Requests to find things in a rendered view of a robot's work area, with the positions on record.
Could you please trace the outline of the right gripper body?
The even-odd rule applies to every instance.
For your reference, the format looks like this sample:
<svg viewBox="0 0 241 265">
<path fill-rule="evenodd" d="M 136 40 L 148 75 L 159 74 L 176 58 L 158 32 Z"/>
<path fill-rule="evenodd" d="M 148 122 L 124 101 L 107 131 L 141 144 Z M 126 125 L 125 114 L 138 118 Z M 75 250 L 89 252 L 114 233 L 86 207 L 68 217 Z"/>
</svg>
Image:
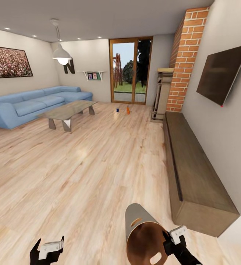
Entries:
<svg viewBox="0 0 241 265">
<path fill-rule="evenodd" d="M 180 238 L 180 243 L 177 245 L 175 245 L 174 242 L 171 241 L 171 239 L 168 239 L 167 241 L 163 242 L 163 245 L 167 256 L 174 254 L 175 257 L 180 262 L 180 256 L 182 252 L 188 251 L 188 249 L 186 248 L 187 244 L 185 241 L 185 237 L 182 235 L 179 238 Z"/>
</svg>

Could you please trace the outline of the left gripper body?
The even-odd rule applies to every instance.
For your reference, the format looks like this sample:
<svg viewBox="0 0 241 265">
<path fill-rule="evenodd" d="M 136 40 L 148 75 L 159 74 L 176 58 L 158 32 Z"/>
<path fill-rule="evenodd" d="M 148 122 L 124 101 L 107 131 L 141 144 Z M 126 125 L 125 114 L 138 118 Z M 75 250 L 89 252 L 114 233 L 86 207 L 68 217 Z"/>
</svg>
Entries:
<svg viewBox="0 0 241 265">
<path fill-rule="evenodd" d="M 46 259 L 39 259 L 40 251 L 33 251 L 31 255 L 30 265 L 50 265 L 52 262 L 57 262 L 59 258 L 59 250 L 52 251 L 47 254 Z"/>
</svg>

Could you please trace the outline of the trash can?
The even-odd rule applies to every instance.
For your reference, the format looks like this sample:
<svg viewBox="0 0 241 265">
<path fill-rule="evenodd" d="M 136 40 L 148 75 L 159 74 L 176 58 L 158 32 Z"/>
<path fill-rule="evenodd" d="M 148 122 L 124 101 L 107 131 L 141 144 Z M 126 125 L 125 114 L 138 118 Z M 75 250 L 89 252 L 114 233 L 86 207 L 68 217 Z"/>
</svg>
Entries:
<svg viewBox="0 0 241 265">
<path fill-rule="evenodd" d="M 164 265 L 168 259 L 163 242 L 164 227 L 140 204 L 134 203 L 125 211 L 126 254 L 131 265 L 153 265 L 150 259 L 159 252 L 162 257 L 154 265 Z"/>
</svg>

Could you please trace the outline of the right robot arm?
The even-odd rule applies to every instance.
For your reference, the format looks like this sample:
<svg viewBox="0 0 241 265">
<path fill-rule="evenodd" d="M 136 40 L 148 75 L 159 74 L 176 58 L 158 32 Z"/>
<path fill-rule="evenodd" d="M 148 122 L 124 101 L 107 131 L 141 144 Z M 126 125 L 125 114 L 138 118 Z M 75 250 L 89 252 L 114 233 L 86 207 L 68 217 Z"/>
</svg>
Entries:
<svg viewBox="0 0 241 265">
<path fill-rule="evenodd" d="M 183 236 L 186 232 L 187 227 L 183 225 L 167 232 L 169 237 L 163 232 L 166 239 L 163 245 L 167 256 L 174 254 L 181 265 L 203 265 L 186 248 L 187 244 Z"/>
</svg>

